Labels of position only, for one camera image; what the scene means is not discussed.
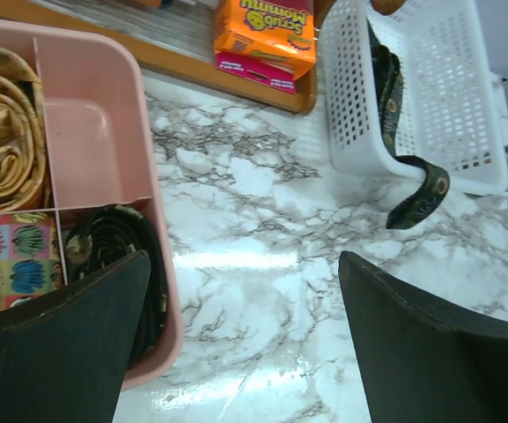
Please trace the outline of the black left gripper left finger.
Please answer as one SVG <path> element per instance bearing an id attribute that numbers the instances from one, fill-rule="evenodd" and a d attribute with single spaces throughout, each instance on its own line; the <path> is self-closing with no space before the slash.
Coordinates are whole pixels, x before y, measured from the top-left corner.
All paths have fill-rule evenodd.
<path id="1" fill-rule="evenodd" d="M 110 422 L 151 261 L 132 253 L 0 312 L 0 422 Z"/>

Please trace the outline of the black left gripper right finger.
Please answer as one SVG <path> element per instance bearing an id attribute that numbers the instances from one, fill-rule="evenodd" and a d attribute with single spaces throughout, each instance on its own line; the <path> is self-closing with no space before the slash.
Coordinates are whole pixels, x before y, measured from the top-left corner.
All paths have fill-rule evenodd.
<path id="1" fill-rule="evenodd" d="M 351 251 L 338 276 L 374 422 L 508 422 L 508 322 Z"/>

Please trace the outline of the dark green nature-print tie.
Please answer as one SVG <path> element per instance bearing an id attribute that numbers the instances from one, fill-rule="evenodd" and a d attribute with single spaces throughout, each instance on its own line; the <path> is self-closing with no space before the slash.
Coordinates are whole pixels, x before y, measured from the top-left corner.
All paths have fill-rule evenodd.
<path id="1" fill-rule="evenodd" d="M 395 206 L 387 216 L 388 229 L 407 230 L 428 218 L 442 204 L 451 182 L 449 174 L 442 167 L 416 155 L 396 153 L 395 138 L 403 105 L 404 88 L 401 64 L 398 56 L 380 43 L 372 27 L 367 28 L 383 145 L 396 161 L 420 168 L 425 174 L 417 191 Z"/>

